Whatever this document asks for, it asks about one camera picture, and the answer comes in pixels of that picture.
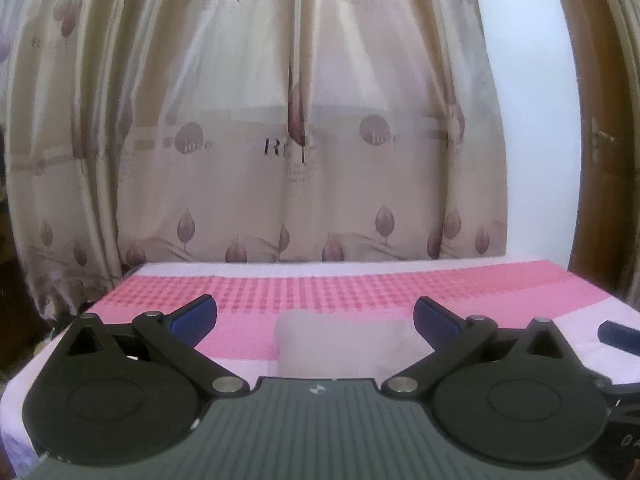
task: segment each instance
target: gray base plate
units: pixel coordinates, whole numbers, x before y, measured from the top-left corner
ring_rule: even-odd
[[[182,442],[141,462],[96,468],[46,457],[29,480],[606,480],[586,460],[503,468],[456,448],[420,405],[372,381],[267,378],[217,400]]]

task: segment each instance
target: beige curtain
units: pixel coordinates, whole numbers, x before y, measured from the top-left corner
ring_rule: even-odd
[[[635,129],[634,244],[623,269],[621,292],[625,301],[640,308],[640,0],[607,0],[625,56]]]
[[[504,254],[476,0],[1,0],[15,239],[41,313],[165,260]]]

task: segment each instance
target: brown door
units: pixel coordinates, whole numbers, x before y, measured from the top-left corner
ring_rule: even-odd
[[[561,0],[582,115],[582,177],[570,270],[617,293],[632,237],[634,130],[622,46],[606,0]]]

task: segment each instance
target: white wall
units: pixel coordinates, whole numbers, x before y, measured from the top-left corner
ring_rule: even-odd
[[[507,150],[507,254],[566,268],[580,186],[580,103],[560,0],[479,0]]]

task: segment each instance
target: bedsheet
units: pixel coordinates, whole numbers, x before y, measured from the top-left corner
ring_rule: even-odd
[[[129,322],[145,310],[170,312],[197,296],[218,304],[215,329],[197,349],[254,385],[276,374],[273,328],[290,308],[356,319],[411,317],[428,295],[466,317],[485,314],[500,326],[552,318],[585,366],[615,383],[640,381],[640,358],[602,345],[606,319],[640,329],[640,313],[546,260],[483,258],[427,262],[336,264],[149,264],[92,309],[104,322]],[[54,349],[49,344],[0,399],[0,436],[18,475],[37,462],[22,422],[22,404]]]

